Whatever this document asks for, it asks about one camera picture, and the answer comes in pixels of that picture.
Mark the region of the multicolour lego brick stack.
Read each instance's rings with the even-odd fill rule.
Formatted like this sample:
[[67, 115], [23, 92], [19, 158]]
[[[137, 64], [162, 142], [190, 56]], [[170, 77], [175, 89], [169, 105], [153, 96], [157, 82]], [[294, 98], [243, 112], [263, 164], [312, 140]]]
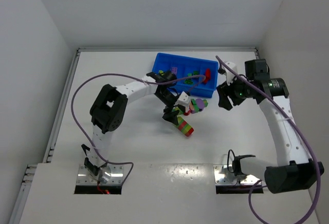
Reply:
[[186, 137], [190, 137], [193, 132], [194, 128], [186, 122], [181, 116], [177, 117], [178, 124], [175, 127]]

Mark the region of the red lego brick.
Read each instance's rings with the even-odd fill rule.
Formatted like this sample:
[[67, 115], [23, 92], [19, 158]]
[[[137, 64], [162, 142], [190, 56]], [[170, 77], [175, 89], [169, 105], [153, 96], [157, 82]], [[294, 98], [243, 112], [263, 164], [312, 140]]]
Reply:
[[204, 84], [207, 84], [210, 81], [210, 79], [211, 79], [211, 70], [210, 70], [210, 68], [207, 68], [205, 70], [204, 75], [205, 75], [205, 79], [204, 79], [203, 83]]

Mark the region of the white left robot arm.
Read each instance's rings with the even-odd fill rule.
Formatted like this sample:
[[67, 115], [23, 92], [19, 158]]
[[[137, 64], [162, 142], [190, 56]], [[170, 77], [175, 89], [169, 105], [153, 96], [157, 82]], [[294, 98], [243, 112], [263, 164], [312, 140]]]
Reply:
[[101, 170], [110, 164], [105, 155], [129, 104], [148, 95], [155, 95], [165, 105], [162, 118], [174, 125], [178, 125], [178, 114], [185, 109], [179, 103], [183, 95], [174, 95], [169, 90], [178, 82], [177, 76], [170, 71], [149, 72], [141, 79], [130, 79], [132, 82], [125, 85], [105, 84], [101, 88], [89, 111], [93, 125], [92, 136], [81, 125], [78, 126], [90, 142], [90, 146], [83, 144], [82, 148], [85, 153], [84, 165], [93, 176], [99, 177]]

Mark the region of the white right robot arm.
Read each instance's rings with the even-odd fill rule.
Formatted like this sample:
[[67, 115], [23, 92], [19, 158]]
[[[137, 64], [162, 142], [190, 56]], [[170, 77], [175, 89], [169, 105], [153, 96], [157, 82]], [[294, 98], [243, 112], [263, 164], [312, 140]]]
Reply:
[[219, 60], [219, 63], [218, 72], [226, 77], [216, 88], [219, 107], [231, 110], [246, 99], [254, 99], [266, 118], [277, 155], [274, 165], [255, 155], [235, 156], [232, 173], [262, 179], [274, 194], [306, 190], [313, 184], [319, 186], [324, 167], [315, 159], [295, 124], [284, 80], [271, 78], [265, 59], [246, 61], [244, 75], [237, 73], [232, 62]]

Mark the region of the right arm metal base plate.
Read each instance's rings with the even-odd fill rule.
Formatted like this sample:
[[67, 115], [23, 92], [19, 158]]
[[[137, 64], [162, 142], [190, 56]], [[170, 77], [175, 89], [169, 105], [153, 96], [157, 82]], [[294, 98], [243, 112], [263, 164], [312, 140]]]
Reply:
[[252, 186], [259, 179], [253, 175], [235, 176], [232, 165], [216, 164], [213, 166], [214, 180], [216, 186]]

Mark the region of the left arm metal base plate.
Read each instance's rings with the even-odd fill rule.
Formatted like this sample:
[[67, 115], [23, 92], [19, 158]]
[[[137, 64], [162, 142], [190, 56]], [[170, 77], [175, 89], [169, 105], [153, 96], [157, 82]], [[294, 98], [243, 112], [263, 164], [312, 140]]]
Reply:
[[96, 186], [99, 182], [101, 186], [118, 186], [123, 183], [123, 167], [108, 164], [101, 167], [95, 176], [86, 166], [80, 165], [76, 185]]

